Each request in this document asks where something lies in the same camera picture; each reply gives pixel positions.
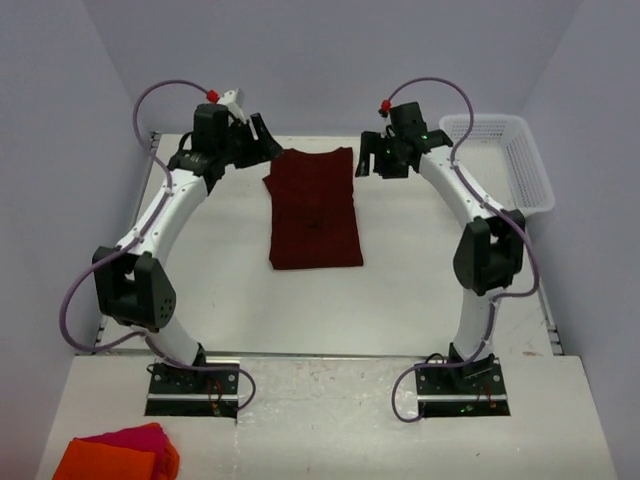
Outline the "dark red t-shirt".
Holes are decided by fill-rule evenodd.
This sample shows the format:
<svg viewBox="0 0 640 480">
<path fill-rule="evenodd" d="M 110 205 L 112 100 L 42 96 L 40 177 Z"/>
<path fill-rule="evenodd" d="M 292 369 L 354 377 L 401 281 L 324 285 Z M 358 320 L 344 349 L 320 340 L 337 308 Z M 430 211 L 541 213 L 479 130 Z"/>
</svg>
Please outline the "dark red t-shirt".
<svg viewBox="0 0 640 480">
<path fill-rule="evenodd" d="M 263 182 L 271 197 L 269 261 L 275 270 L 361 267 L 353 150 L 287 149 Z"/>
</svg>

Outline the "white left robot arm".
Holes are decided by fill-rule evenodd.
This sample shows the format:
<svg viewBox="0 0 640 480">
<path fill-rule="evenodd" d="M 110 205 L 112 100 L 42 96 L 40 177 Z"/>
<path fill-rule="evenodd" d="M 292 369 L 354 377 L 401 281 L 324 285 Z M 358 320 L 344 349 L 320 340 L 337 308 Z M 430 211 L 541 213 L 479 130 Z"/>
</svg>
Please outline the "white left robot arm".
<svg viewBox="0 0 640 480">
<path fill-rule="evenodd" d="M 160 166 L 165 179 L 134 227 L 93 256 L 99 309 L 142 336 L 172 380 L 195 393 L 208 379 L 203 348 L 176 317 L 177 294 L 165 264 L 187 221 L 228 167 L 244 169 L 279 157 L 282 147 L 260 114 L 246 116 L 236 90 L 197 106 L 193 128 Z"/>
</svg>

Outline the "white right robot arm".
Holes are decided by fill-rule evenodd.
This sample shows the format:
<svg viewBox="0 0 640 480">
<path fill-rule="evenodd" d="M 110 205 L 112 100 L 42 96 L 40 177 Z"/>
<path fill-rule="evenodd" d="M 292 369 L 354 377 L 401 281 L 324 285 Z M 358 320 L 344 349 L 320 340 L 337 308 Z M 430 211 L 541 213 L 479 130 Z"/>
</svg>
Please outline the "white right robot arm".
<svg viewBox="0 0 640 480">
<path fill-rule="evenodd" d="M 456 159 L 456 146 L 442 130 L 431 130 L 416 102 L 382 102 L 384 132 L 360 137 L 358 177 L 383 179 L 416 172 L 440 195 L 462 228 L 453 256 L 454 275 L 463 289 L 459 327 L 434 377 L 456 392 L 477 386 L 493 365 L 492 336 L 500 294 L 521 271 L 526 222 L 519 210 L 506 211 Z"/>
</svg>

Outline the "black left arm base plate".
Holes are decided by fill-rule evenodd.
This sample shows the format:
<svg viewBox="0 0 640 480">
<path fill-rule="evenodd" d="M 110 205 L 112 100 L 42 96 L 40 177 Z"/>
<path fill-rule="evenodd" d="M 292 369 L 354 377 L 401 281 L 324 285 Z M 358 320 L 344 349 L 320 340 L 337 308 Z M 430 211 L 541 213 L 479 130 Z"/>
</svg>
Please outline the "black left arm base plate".
<svg viewBox="0 0 640 480">
<path fill-rule="evenodd" d="M 144 414 L 149 417 L 236 419 L 239 408 L 237 359 L 207 361 L 216 372 L 182 371 L 161 362 L 149 364 Z"/>
</svg>

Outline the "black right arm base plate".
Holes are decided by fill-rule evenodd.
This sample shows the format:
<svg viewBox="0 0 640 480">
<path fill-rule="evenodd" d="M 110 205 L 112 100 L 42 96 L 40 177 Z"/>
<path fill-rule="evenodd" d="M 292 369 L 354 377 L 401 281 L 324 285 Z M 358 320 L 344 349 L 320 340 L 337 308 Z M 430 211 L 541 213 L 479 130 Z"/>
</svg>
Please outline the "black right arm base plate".
<svg viewBox="0 0 640 480">
<path fill-rule="evenodd" d="M 509 416 L 500 360 L 490 354 L 462 368 L 445 368 L 440 354 L 415 372 L 418 413 L 422 418 Z"/>
</svg>

